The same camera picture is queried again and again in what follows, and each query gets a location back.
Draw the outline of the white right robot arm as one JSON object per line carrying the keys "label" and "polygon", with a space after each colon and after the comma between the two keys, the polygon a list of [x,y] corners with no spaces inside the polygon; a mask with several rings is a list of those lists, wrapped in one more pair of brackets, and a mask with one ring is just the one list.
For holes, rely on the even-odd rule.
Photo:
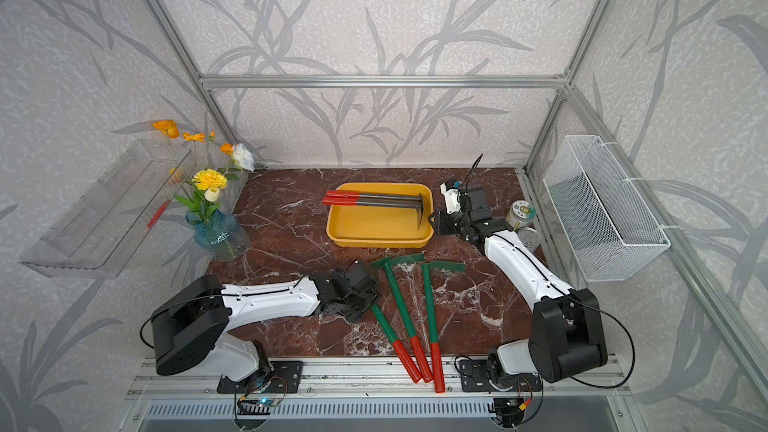
{"label": "white right robot arm", "polygon": [[481,187],[445,182],[440,192],[445,208],[430,219],[435,232],[475,246],[512,282],[532,312],[527,339],[489,353],[490,381],[507,388],[512,379],[535,374],[554,383],[604,366],[608,351],[595,295],[574,289],[551,272],[505,219],[492,216]]}

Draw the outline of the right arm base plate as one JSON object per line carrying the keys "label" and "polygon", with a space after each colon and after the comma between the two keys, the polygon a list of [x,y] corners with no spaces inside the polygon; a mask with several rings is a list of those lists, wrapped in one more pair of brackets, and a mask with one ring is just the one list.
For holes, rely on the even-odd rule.
{"label": "right arm base plate", "polygon": [[514,392],[520,395],[541,392],[542,379],[535,373],[506,374],[495,359],[475,359],[460,355],[454,358],[463,392]]}

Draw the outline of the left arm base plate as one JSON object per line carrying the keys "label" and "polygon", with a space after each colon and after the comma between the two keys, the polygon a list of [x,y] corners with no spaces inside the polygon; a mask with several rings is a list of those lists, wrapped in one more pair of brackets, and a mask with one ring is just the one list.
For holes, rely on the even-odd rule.
{"label": "left arm base plate", "polygon": [[217,385],[218,394],[276,393],[295,394],[298,392],[304,363],[299,360],[277,360],[261,367],[249,377],[234,382],[222,376]]}

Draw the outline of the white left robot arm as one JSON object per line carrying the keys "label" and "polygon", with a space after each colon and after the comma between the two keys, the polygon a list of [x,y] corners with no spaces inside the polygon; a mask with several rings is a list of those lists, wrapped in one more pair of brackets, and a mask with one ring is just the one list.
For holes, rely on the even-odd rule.
{"label": "white left robot arm", "polygon": [[374,269],[359,261],[346,270],[256,286],[222,284],[205,275],[150,315],[156,373],[172,376],[201,370],[234,383],[251,379],[265,370],[268,359],[260,346],[233,336],[233,330],[314,315],[356,322],[378,298]]}

